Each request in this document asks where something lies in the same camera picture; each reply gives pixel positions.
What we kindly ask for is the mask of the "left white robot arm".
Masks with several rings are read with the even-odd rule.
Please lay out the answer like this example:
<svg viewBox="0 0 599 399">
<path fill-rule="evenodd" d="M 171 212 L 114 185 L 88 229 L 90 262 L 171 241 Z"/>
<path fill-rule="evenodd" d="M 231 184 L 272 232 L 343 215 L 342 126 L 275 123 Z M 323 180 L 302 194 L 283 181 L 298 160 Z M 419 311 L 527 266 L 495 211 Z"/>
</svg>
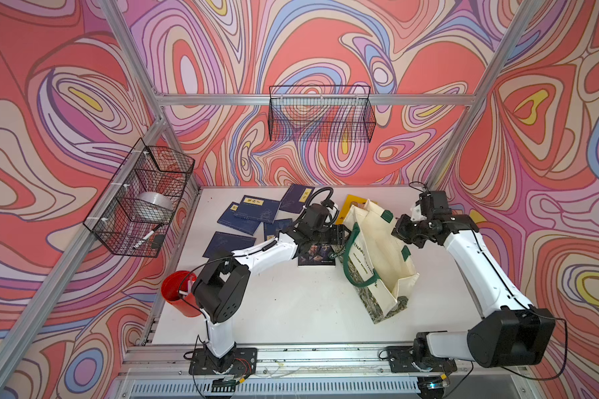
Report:
<svg viewBox="0 0 599 399">
<path fill-rule="evenodd" d="M 223 359 L 236 347 L 231 318 L 241 307 L 251 275 L 296 259 L 318 244 L 344 244 L 345 228 L 335 224 L 338 217 L 330 199 L 309 204 L 274 238 L 218 255 L 204 265 L 191 293 L 206 319 L 205 349 L 211 356 Z"/>
</svg>

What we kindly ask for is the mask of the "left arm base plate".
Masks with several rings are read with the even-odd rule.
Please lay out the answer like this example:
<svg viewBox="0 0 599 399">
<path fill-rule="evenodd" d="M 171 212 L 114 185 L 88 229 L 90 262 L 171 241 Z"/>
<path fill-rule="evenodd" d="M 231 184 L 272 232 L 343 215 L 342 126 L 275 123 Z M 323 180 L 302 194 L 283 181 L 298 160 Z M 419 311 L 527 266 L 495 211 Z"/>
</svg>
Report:
<svg viewBox="0 0 599 399">
<path fill-rule="evenodd" d="M 210 349 L 203 347 L 186 352 L 185 359 L 190 361 L 189 374 L 195 377 L 249 377 L 256 372 L 258 349 L 234 347 L 224 357 L 216 357 Z"/>
</svg>

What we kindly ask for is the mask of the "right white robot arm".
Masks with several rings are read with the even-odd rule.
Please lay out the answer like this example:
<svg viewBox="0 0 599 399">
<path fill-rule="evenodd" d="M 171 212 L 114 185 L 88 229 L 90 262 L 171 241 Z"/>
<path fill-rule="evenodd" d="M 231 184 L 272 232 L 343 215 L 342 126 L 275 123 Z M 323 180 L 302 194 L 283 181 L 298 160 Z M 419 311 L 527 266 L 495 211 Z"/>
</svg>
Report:
<svg viewBox="0 0 599 399">
<path fill-rule="evenodd" d="M 459 359 L 484 368 L 539 364 L 557 319 L 539 309 L 514 285 L 467 214 L 454 214 L 443 191 L 423 191 L 411 214 L 399 217 L 392 235 L 418 248 L 427 242 L 448 251 L 459 267 L 477 311 L 465 332 L 421 332 L 414 357 Z"/>
</svg>

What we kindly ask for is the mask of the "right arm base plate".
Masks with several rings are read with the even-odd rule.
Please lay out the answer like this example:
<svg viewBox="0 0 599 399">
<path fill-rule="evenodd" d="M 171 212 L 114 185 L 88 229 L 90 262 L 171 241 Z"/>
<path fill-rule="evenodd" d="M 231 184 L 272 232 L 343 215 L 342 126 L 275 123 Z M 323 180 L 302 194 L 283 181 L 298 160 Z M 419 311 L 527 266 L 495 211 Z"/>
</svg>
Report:
<svg viewBox="0 0 599 399">
<path fill-rule="evenodd" d="M 433 357 L 413 346 L 389 346 L 379 352 L 379 359 L 389 363 L 392 373 L 452 374 L 458 370 L 456 362 L 447 357 Z"/>
</svg>

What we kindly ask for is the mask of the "dark portrait cover book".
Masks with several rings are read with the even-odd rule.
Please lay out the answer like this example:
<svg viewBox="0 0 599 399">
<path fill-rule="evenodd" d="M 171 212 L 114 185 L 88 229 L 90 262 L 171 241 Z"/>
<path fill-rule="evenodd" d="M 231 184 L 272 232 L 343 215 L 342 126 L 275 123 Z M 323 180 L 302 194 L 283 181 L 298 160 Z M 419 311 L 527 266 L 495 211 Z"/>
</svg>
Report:
<svg viewBox="0 0 599 399">
<path fill-rule="evenodd" d="M 330 244 L 312 245 L 298 257 L 300 267 L 335 266 L 336 254 Z"/>
</svg>

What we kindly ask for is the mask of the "yellow cartoon cover book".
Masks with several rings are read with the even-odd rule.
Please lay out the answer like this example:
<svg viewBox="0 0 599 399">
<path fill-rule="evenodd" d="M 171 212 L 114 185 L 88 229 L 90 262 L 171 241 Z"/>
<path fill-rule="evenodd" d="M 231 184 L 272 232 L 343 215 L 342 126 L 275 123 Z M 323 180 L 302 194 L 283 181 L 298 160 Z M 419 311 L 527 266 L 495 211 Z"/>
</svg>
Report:
<svg viewBox="0 0 599 399">
<path fill-rule="evenodd" d="M 347 195 L 344 205 L 339 212 L 338 219 L 336 220 L 336 224 L 344 224 L 346 216 L 349 214 L 349 211 L 352 206 L 363 208 L 367 203 L 367 199 L 364 199 L 359 196 Z"/>
</svg>

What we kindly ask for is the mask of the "blue book vertical yellow label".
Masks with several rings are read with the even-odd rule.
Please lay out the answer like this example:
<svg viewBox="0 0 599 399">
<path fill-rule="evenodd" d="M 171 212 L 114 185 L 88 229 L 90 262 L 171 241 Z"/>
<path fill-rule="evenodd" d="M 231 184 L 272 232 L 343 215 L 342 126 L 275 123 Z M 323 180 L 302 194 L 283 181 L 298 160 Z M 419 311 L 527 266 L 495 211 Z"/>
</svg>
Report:
<svg viewBox="0 0 599 399">
<path fill-rule="evenodd" d="M 276 219 L 272 223 L 264 222 L 264 241 L 268 241 L 276 237 L 283 229 L 292 225 L 293 219 Z"/>
</svg>

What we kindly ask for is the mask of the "cream canvas bag green handles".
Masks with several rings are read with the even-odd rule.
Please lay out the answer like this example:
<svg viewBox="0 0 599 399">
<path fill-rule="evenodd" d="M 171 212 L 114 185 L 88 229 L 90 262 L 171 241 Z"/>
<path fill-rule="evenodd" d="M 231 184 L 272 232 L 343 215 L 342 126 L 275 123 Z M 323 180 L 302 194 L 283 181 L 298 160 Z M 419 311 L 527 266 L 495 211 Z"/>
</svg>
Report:
<svg viewBox="0 0 599 399">
<path fill-rule="evenodd" d="M 373 202 L 352 205 L 344 219 L 349 238 L 341 255 L 344 276 L 373 324 L 404 311 L 418 282 L 407 244 L 392 236 L 397 219 Z"/>
</svg>

